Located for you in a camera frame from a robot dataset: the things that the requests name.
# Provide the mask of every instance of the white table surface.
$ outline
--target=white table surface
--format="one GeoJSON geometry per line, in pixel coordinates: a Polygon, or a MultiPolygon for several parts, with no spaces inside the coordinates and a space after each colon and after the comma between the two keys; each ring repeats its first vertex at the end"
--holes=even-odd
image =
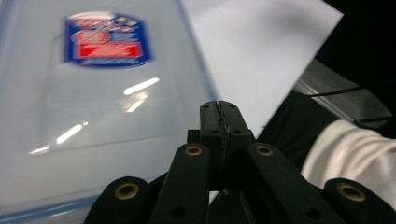
{"type": "Polygon", "coordinates": [[[320,0],[182,0],[220,100],[257,135],[342,18],[320,0]]]}

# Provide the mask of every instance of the white cloth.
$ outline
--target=white cloth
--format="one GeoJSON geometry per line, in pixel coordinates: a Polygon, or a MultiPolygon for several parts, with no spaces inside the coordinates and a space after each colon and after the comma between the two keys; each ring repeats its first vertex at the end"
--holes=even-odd
{"type": "Polygon", "coordinates": [[[332,178],[355,180],[396,209],[396,140],[337,120],[312,146],[302,175],[320,188],[332,178]]]}

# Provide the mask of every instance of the blue label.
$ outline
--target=blue label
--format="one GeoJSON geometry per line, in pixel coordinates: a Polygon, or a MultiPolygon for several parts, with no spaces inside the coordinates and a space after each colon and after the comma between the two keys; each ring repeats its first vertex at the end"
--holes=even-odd
{"type": "Polygon", "coordinates": [[[89,67],[139,66],[151,60],[142,21],[112,12],[66,20],[66,61],[89,67]]]}

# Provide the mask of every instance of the plastic container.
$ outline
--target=plastic container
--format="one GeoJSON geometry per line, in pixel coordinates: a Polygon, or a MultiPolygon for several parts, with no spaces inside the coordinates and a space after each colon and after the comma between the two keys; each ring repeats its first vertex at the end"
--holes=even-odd
{"type": "Polygon", "coordinates": [[[112,180],[166,172],[216,98],[178,1],[5,0],[0,10],[0,223],[81,223],[112,180]],[[85,37],[71,36],[66,22],[80,13],[117,15],[106,25],[118,27],[84,23],[85,37]],[[126,20],[144,37],[102,48],[126,20]],[[81,38],[101,48],[79,51],[96,64],[67,58],[81,38]],[[128,62],[148,59],[117,66],[113,47],[125,43],[137,46],[128,62]]]}

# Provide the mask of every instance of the red and blue sticker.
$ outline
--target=red and blue sticker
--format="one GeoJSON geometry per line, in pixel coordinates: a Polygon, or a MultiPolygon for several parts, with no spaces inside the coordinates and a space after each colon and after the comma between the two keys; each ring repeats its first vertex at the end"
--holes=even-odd
{"type": "Polygon", "coordinates": [[[66,19],[67,62],[89,67],[131,67],[151,61],[142,21],[112,12],[85,12],[66,19]]]}

